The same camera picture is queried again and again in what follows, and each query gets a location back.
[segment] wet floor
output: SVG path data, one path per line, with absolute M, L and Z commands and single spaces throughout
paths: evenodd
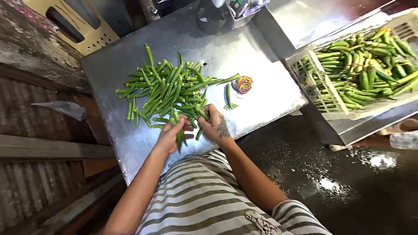
M 303 116 L 240 140 L 251 160 L 334 234 L 417 234 L 418 151 L 332 152 Z

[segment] white plastic crate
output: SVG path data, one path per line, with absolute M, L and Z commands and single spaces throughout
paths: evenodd
M 352 35 L 358 33 L 368 33 L 376 31 L 380 27 L 391 28 L 392 33 L 398 35 L 402 40 L 407 41 L 411 48 L 415 51 L 418 50 L 418 10 L 414 9 L 407 14 L 396 17 L 386 23 L 382 23 L 376 26 L 370 26 L 360 31 L 349 33 L 344 36 L 327 41 L 321 45 L 311 45 L 303 51 L 297 53 L 290 59 L 288 63 L 293 65 L 295 73 L 299 76 L 301 84 L 310 95 L 310 98 L 315 101 L 318 109 L 322 112 L 323 116 L 327 120 L 336 119 L 351 119 L 357 120 L 368 116 L 378 115 L 388 111 L 396 106 L 404 105 L 414 100 L 418 100 L 418 90 L 414 89 L 412 92 L 407 92 L 396 96 L 397 100 L 379 99 L 368 103 L 362 110 L 348 109 L 342 101 L 340 95 L 328 78 L 324 69 L 315 55 L 315 51 L 335 42 L 347 39 Z M 413 63 L 417 61 L 413 58 L 408 58 Z M 329 95 L 322 95 L 320 90 L 326 89 Z M 332 102 L 335 107 L 325 107 L 323 104 L 325 101 Z

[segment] plastic bag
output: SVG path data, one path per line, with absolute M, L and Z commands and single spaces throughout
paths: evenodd
M 48 107 L 57 112 L 73 117 L 78 121 L 81 121 L 86 118 L 86 109 L 74 102 L 52 101 L 47 103 L 33 103 L 31 105 Z

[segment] crate of okra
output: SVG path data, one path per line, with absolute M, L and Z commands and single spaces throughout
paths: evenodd
M 327 120 L 357 120 L 418 100 L 417 13 L 305 50 L 293 69 Z

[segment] left hand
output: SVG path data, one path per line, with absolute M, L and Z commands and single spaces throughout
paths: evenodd
M 176 134 L 181 129 L 193 131 L 193 128 L 190 126 L 190 121 L 187 119 L 187 116 L 183 114 L 180 114 L 179 116 L 180 120 L 175 126 L 173 126 L 171 122 L 167 122 L 164 125 L 154 149 L 158 149 L 162 151 L 162 153 L 167 153 L 167 155 L 172 154 L 177 149 Z M 193 134 L 184 134 L 184 137 L 186 139 L 190 139 L 193 138 Z

